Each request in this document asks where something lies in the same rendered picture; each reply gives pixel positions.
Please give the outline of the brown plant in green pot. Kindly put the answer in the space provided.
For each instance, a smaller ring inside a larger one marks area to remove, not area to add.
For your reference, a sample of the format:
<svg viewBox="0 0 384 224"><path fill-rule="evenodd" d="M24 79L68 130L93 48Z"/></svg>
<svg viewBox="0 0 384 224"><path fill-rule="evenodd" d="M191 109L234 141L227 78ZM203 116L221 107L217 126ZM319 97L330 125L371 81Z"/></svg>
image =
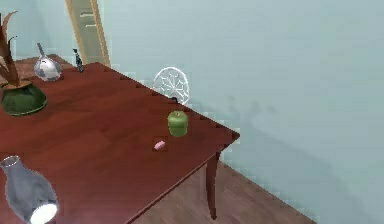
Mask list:
<svg viewBox="0 0 384 224"><path fill-rule="evenodd" d="M0 84L2 91L1 106L11 116L26 116L42 110L47 105L45 93L31 80L22 79L17 71L11 53L11 40L8 37L8 23L16 11L8 13L4 19L0 14L0 77L5 83Z"/></svg>

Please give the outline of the green apple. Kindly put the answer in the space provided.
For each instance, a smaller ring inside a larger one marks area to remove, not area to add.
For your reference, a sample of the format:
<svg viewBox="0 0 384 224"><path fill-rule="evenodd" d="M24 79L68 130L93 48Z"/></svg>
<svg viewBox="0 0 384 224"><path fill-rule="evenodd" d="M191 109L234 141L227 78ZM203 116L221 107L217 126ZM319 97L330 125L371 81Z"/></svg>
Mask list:
<svg viewBox="0 0 384 224"><path fill-rule="evenodd" d="M188 116L183 111L173 111L168 115L168 129L172 136L182 137L187 134Z"/></svg>

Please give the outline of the red-brown wooden table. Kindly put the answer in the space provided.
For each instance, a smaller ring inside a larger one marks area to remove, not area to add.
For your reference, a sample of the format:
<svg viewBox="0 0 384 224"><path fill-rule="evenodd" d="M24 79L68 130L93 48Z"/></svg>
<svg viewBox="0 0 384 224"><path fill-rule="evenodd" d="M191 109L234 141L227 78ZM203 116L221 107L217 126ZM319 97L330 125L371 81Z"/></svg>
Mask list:
<svg viewBox="0 0 384 224"><path fill-rule="evenodd" d="M33 82L48 104L30 116L0 111L0 160L18 155L51 182L57 224L132 224L201 167L214 190L220 152L239 137L191 109L187 134L171 136L167 117L182 105L99 63Z"/></svg>

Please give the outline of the silver glass vase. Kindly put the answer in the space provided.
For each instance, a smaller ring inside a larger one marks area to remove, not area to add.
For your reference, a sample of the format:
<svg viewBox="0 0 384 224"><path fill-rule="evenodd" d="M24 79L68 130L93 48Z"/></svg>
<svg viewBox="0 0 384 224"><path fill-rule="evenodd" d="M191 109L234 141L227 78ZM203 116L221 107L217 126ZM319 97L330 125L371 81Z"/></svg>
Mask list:
<svg viewBox="0 0 384 224"><path fill-rule="evenodd" d="M25 167L19 156L0 162L6 175L5 195L9 207L26 224L48 224L59 203L50 182L40 173Z"/></svg>

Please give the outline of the tan framed room door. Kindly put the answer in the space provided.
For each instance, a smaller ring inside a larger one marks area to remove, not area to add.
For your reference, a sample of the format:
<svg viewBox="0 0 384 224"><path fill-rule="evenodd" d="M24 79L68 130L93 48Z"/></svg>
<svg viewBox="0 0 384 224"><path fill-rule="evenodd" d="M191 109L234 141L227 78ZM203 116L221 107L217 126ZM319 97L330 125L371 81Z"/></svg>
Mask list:
<svg viewBox="0 0 384 224"><path fill-rule="evenodd" d="M65 0L74 35L84 64L110 66L98 0Z"/></svg>

